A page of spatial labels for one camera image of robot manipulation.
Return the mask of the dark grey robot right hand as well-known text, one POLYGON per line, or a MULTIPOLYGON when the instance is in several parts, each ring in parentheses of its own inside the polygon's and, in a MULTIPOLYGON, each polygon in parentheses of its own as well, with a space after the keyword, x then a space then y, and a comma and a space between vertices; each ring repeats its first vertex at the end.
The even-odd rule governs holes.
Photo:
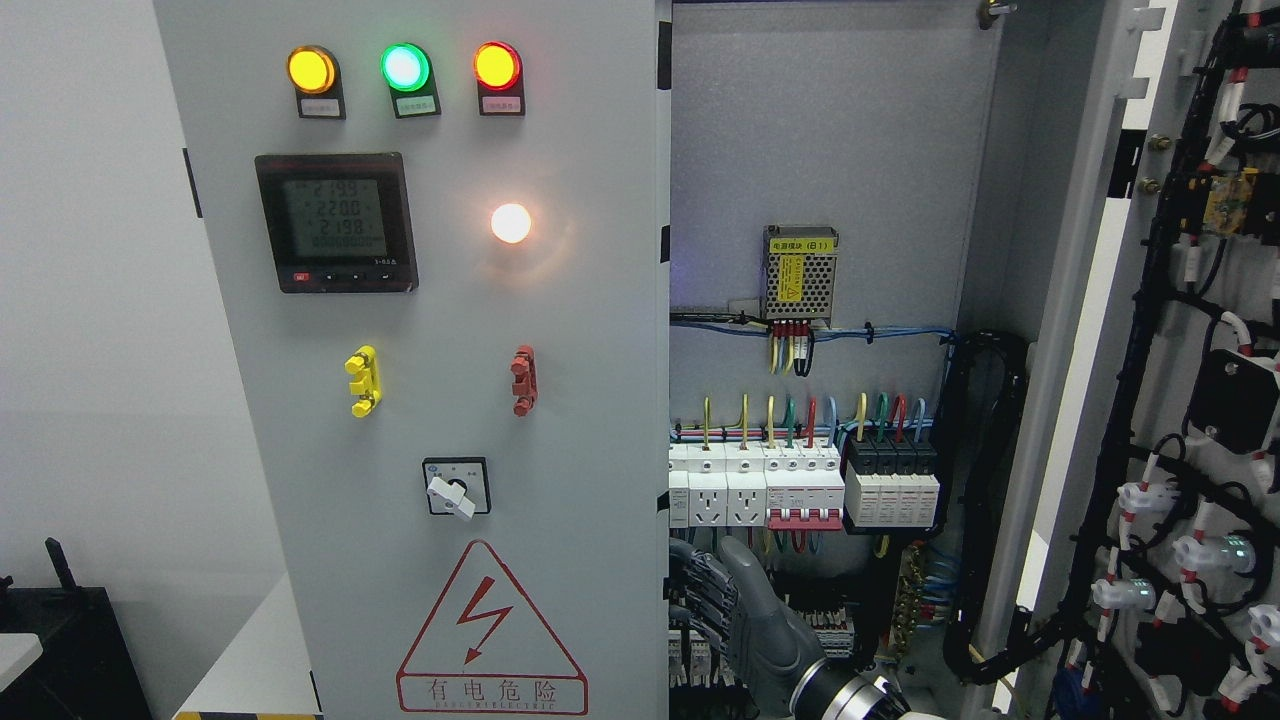
POLYGON ((686 607, 677 615, 727 659, 760 716, 790 716, 803 675, 826 653, 813 629, 776 596, 750 548, 727 537, 713 555, 672 538, 669 573, 686 607))

